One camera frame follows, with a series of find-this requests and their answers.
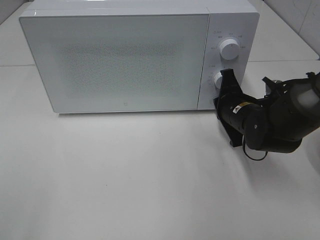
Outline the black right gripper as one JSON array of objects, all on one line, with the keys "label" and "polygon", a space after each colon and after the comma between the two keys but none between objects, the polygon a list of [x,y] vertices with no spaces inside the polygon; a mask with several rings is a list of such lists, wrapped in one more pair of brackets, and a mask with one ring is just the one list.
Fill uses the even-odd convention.
[{"label": "black right gripper", "polygon": [[265,109],[244,98],[233,69],[220,73],[219,97],[214,103],[217,119],[228,135],[230,145],[235,148],[246,143],[253,150],[262,150],[269,127]]}]

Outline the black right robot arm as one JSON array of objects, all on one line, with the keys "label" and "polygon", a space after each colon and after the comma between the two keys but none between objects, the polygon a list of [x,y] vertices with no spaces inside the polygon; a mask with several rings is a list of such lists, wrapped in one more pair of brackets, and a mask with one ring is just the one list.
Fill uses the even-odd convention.
[{"label": "black right robot arm", "polygon": [[320,127],[318,73],[286,81],[264,77],[267,91],[262,98],[245,94],[232,69],[220,73],[222,82],[214,104],[232,147],[292,153]]}]

